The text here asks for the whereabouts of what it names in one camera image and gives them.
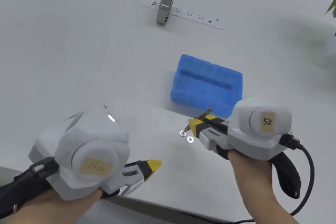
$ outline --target power strip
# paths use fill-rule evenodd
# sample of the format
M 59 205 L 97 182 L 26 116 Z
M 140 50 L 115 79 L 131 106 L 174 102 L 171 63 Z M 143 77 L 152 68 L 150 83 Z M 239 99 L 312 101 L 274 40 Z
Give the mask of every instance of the power strip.
M 159 1 L 145 1 L 142 2 L 142 5 L 154 10 L 159 9 Z M 201 23 L 206 26 L 211 26 L 220 30 L 225 30 L 224 26 L 221 24 L 219 18 L 210 18 L 203 14 L 193 12 L 192 10 L 188 10 L 185 8 L 178 7 L 176 5 L 172 6 L 172 10 L 170 15 L 174 15 L 176 17 L 185 18 L 187 20 L 191 20 L 193 22 Z

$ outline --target handwritten number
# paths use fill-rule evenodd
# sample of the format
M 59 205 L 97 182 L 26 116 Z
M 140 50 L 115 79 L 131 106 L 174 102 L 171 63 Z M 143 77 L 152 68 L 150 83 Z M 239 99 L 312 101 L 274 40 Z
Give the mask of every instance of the handwritten number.
M 272 120 L 269 118 L 262 118 L 263 120 L 263 126 L 265 125 L 272 125 Z

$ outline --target black cable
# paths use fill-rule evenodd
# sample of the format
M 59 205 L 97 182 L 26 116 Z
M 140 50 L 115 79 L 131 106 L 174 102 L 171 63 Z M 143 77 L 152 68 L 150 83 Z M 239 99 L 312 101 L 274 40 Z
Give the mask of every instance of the black cable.
M 304 148 L 300 144 L 300 142 L 298 142 L 297 139 L 293 138 L 292 140 L 294 142 L 290 142 L 290 143 L 294 144 L 297 149 L 302 150 L 303 153 L 306 155 L 308 163 L 309 163 L 309 168 L 310 168 L 310 178 L 309 178 L 309 183 L 308 183 L 308 188 L 307 188 L 306 194 L 304 195 L 304 197 L 303 197 L 301 203 L 299 204 L 299 206 L 293 212 L 290 213 L 290 215 L 294 216 L 305 206 L 305 204 L 307 203 L 307 201 L 308 201 L 308 199 L 311 195 L 311 192 L 312 192 L 312 189 L 313 189 L 313 186 L 314 186 L 314 181 L 315 181 L 315 167 L 314 167 L 313 159 L 312 159 L 311 155 L 309 154 L 308 150 L 306 148 Z M 187 214 L 187 215 L 192 216 L 196 219 L 207 221 L 207 222 L 212 223 L 212 224 L 242 224 L 242 223 L 255 222 L 253 219 L 240 220 L 240 221 L 235 221 L 235 222 L 219 222 L 219 221 L 212 221 L 212 220 L 209 220 L 209 219 L 197 216 L 197 215 L 193 215 L 193 214 Z

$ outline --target person's finger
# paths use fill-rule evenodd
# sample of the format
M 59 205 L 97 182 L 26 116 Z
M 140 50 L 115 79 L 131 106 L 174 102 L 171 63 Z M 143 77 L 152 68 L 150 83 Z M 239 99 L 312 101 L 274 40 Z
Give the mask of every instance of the person's finger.
M 64 202 L 64 207 L 66 209 L 69 209 L 72 215 L 81 216 L 82 214 L 84 214 L 84 212 L 89 210 L 89 208 L 95 202 L 97 202 L 101 196 L 102 191 L 98 189 L 85 198 Z

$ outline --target black handle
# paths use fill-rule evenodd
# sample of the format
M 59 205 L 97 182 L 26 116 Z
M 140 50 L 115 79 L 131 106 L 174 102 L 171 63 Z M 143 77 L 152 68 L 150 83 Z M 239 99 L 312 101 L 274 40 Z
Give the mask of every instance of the black handle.
M 292 161 L 281 152 L 270 162 L 277 170 L 282 191 L 293 199 L 300 198 L 301 178 Z

